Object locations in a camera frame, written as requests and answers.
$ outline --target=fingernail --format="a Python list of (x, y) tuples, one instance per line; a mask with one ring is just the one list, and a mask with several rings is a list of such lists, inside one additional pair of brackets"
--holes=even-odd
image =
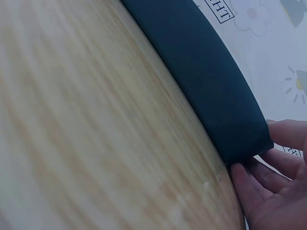
[(271, 123), (271, 122), (276, 122), (276, 121), (274, 121), (274, 120), (267, 120), (267, 123)]

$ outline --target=hand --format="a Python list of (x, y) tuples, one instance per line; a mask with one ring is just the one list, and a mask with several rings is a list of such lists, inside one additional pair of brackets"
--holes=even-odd
[(231, 167), (231, 175), (251, 230), (307, 229), (307, 122), (269, 122), (272, 140), (302, 150), (304, 158), (272, 149), (261, 155), (276, 173), (255, 158)]

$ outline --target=gray shape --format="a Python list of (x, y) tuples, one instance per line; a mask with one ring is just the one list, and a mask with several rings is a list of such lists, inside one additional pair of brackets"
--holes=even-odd
[(295, 73), (295, 71), (291, 68), (291, 66), (289, 66), (288, 68), (293, 74)]
[(307, 72), (302, 70), (296, 71), (297, 78), (299, 82), (301, 83), (303, 90), (305, 92), (305, 95), (307, 96)]
[(286, 90), (286, 94), (288, 94), (289, 92), (291, 92), (292, 88), (289, 88)]
[(298, 27), (307, 12), (305, 0), (280, 0), (294, 27)]
[(295, 98), (294, 98), (294, 100), (293, 100), (293, 103), (296, 103), (297, 98), (298, 98), (298, 94), (297, 94), (297, 95), (295, 95)]

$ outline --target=wooden surface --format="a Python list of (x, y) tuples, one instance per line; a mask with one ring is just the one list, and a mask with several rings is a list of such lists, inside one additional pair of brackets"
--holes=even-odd
[(244, 228), (226, 168), (119, 0), (0, 0), (0, 228)]

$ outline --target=sun illustration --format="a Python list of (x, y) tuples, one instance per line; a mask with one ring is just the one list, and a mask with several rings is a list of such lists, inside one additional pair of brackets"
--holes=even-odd
[[(303, 104), (306, 104), (306, 96), (307, 96), (307, 72), (302, 70), (294, 71), (290, 66), (289, 70), (292, 72), (292, 74), (296, 74), (295, 77), (287, 77), (285, 78), (286, 81), (295, 81), (295, 88), (296, 93), (293, 99), (293, 103), (296, 103), (298, 98), (302, 98)], [(293, 90), (293, 88), (289, 88), (286, 90), (286, 94), (290, 93)]]

